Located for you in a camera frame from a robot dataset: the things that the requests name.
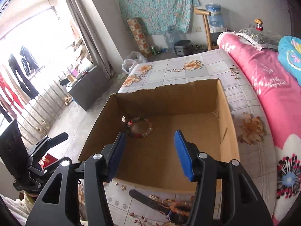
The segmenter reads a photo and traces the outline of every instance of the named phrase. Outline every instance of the plastic water bottle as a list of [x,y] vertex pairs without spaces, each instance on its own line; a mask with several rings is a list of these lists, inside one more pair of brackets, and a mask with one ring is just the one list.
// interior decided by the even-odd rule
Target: plastic water bottle
[[177,29],[170,26],[168,27],[168,31],[164,33],[164,38],[167,43],[168,51],[175,53],[174,45],[176,42],[181,40],[180,32]]
[[207,4],[205,7],[207,11],[211,12],[211,16],[207,16],[209,26],[218,29],[224,28],[225,23],[221,14],[221,5],[210,3]]

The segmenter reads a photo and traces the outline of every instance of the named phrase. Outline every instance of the cardboard box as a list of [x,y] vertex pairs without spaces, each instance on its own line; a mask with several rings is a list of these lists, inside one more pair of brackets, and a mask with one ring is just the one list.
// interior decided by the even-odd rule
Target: cardboard box
[[116,178],[137,187],[177,193],[194,192],[196,183],[185,176],[174,146],[175,131],[214,159],[239,160],[238,144],[228,102],[220,80],[142,89],[111,95],[82,149],[85,161],[113,143],[134,117],[149,118],[152,133],[128,137]]

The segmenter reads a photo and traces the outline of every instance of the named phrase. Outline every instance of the pink quilt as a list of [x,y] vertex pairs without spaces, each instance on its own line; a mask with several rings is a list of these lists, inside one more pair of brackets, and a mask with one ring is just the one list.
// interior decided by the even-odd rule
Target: pink quilt
[[273,214],[274,225],[277,225],[300,192],[301,88],[279,63],[277,52],[269,49],[258,51],[245,39],[229,32],[219,36],[218,44],[250,81],[270,125],[279,161]]

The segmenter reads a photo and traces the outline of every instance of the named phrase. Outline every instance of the wooden chair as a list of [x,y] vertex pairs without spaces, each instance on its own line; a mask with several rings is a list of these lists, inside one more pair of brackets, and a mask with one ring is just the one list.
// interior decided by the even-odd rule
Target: wooden chair
[[219,48],[218,46],[212,45],[211,33],[210,33],[210,28],[209,28],[209,23],[208,23],[208,18],[207,18],[207,16],[211,16],[211,12],[208,12],[204,9],[199,9],[196,7],[194,8],[194,12],[195,12],[195,14],[200,14],[203,17],[204,28],[205,28],[206,38],[207,38],[208,51]]

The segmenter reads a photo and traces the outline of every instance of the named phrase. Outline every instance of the white plastic bag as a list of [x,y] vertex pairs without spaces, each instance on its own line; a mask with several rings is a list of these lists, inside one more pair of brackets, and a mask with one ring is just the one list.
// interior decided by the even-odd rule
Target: white plastic bag
[[134,51],[131,52],[128,57],[126,57],[121,67],[122,70],[129,75],[134,67],[140,63],[147,63],[147,58],[144,57],[141,53]]
[[78,66],[78,72],[87,72],[92,68],[93,64],[87,58],[84,58],[81,60],[81,64]]

